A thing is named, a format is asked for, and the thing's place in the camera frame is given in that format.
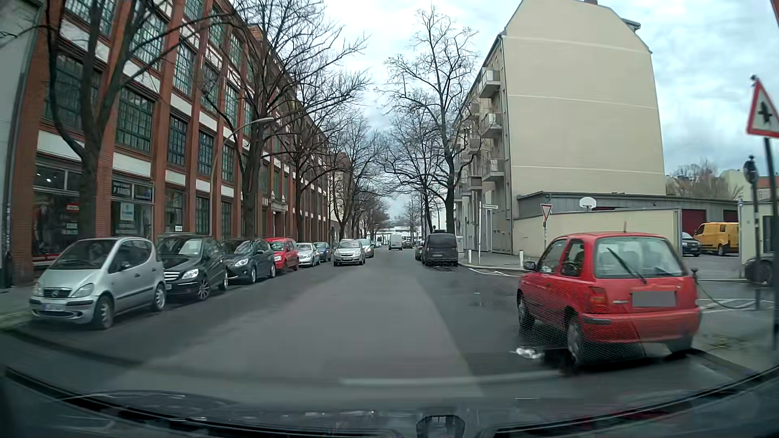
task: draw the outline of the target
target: street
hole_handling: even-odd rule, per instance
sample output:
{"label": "street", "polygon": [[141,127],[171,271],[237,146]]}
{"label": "street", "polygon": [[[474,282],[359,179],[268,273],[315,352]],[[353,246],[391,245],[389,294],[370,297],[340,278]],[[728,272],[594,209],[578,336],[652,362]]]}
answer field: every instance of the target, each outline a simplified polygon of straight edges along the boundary
{"label": "street", "polygon": [[[554,354],[517,354],[534,346],[518,335],[516,283],[379,249],[364,266],[323,263],[230,286],[205,302],[119,317],[110,330],[22,323],[0,335],[0,348],[8,366],[72,390],[177,390],[268,405],[473,397],[630,404],[743,372],[648,345],[643,359],[567,376]],[[741,284],[706,287],[732,304],[752,293]],[[750,312],[709,312],[719,310],[709,304],[700,303],[705,327]]]}

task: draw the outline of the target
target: yellow van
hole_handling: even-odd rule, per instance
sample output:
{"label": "yellow van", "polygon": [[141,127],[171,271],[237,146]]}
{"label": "yellow van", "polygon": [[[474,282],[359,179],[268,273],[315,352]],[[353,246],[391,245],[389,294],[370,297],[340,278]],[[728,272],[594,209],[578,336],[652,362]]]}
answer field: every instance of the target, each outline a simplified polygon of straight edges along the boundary
{"label": "yellow van", "polygon": [[738,253],[738,222],[706,222],[698,227],[693,237],[700,242],[704,252],[718,256]]}

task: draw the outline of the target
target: red hatchback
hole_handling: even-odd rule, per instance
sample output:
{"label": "red hatchback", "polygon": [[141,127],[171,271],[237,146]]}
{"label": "red hatchback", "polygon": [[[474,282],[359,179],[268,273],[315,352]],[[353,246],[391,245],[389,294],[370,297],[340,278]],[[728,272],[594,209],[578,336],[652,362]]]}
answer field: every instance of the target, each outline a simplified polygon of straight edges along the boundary
{"label": "red hatchback", "polygon": [[531,272],[516,291],[520,328],[539,320],[564,330],[576,363],[595,362],[605,344],[661,342],[686,351],[698,331],[695,281],[660,235],[562,236],[524,267]]}
{"label": "red hatchback", "polygon": [[298,244],[288,237],[271,237],[266,239],[274,251],[273,260],[276,270],[284,272],[287,269],[298,270]]}

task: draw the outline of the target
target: silver car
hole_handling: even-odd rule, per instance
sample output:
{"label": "silver car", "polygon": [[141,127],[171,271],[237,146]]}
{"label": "silver car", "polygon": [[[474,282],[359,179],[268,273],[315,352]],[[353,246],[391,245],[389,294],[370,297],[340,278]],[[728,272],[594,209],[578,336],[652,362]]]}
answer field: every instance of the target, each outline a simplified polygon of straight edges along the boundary
{"label": "silver car", "polygon": [[164,268],[145,238],[88,238],[70,245],[33,287],[36,320],[89,323],[105,330],[114,316],[166,301]]}
{"label": "silver car", "polygon": [[298,243],[300,266],[314,267],[319,264],[319,250],[311,243]]}
{"label": "silver car", "polygon": [[365,264],[365,251],[360,245],[360,241],[347,238],[338,242],[335,251],[333,251],[333,266],[342,264]]}

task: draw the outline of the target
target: beige apartment building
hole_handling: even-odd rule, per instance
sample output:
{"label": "beige apartment building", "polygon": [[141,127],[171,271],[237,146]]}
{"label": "beige apartment building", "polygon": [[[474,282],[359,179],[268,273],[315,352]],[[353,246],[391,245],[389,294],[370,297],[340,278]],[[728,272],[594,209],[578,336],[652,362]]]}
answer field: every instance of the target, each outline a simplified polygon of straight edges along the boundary
{"label": "beige apartment building", "polygon": [[[522,0],[489,49],[460,117],[457,234],[518,253],[517,199],[539,192],[664,195],[651,51],[640,24],[595,0]],[[540,214],[539,206],[533,214]]]}

